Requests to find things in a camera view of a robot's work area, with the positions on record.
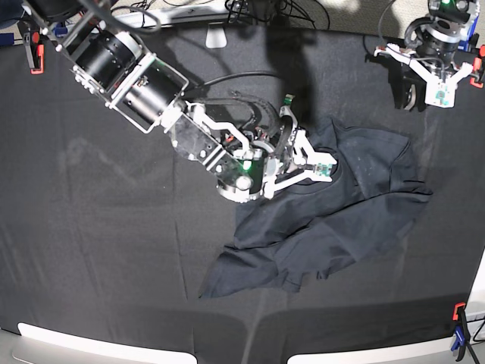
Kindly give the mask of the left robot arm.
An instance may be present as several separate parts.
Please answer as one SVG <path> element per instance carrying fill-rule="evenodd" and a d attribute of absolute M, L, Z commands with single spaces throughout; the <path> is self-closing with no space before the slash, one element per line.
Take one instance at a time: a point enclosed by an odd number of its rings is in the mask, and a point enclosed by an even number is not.
<path fill-rule="evenodd" d="M 428 13 L 406 28 L 403 44 L 388 42 L 374 55 L 399 63 L 393 98 L 398 109 L 452 108 L 460 82 L 484 88 L 484 46 L 475 27 L 479 1 L 429 1 Z"/>

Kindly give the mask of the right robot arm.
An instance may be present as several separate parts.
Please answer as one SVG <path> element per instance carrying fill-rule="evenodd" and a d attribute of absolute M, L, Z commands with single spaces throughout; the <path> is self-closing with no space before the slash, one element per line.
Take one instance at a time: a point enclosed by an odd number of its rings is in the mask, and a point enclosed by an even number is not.
<path fill-rule="evenodd" d="M 25 1 L 41 33 L 72 63 L 75 79 L 142 133 L 162 128 L 175 151 L 217 179 L 226 199 L 270 199 L 305 179 L 306 158 L 288 108 L 239 94 L 186 97 L 189 79 L 116 20 L 107 1 Z"/>

